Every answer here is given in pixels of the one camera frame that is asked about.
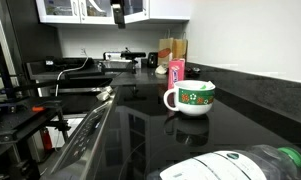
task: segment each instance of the stove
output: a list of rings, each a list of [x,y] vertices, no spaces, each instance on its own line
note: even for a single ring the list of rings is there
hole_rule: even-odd
[[[191,157],[258,144],[301,153],[301,124],[292,119],[221,89],[207,114],[189,117],[165,107],[165,91],[165,85],[121,87],[93,179],[160,179],[161,171]]]

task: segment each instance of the mug handle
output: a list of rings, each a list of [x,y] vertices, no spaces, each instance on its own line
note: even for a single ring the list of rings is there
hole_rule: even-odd
[[[170,109],[171,111],[179,111],[179,109],[177,107],[171,107],[168,103],[168,96],[171,93],[176,93],[175,89],[169,89],[168,91],[166,91],[163,95],[163,102],[164,104],[167,106],[168,109]]]

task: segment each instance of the mug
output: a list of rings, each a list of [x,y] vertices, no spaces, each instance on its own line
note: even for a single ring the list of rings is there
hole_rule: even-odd
[[[163,96],[164,104],[172,111],[181,111],[189,116],[199,116],[207,113],[213,104],[215,86],[201,89],[207,85],[205,81],[184,80],[174,83],[174,88],[169,89]],[[168,103],[168,96],[174,93],[175,107]]]

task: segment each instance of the green mug label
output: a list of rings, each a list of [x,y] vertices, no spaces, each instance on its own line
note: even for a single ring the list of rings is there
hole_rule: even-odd
[[[207,105],[213,102],[214,90],[195,91],[179,88],[179,102],[190,105]]]

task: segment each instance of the cabinet door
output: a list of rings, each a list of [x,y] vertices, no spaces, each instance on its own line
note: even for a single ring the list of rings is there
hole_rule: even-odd
[[[81,23],[114,24],[110,0],[79,0]]]
[[[124,0],[125,23],[149,19],[150,0]]]
[[[151,0],[150,19],[190,20],[193,1],[199,0]]]
[[[80,23],[78,0],[36,0],[40,22]]]

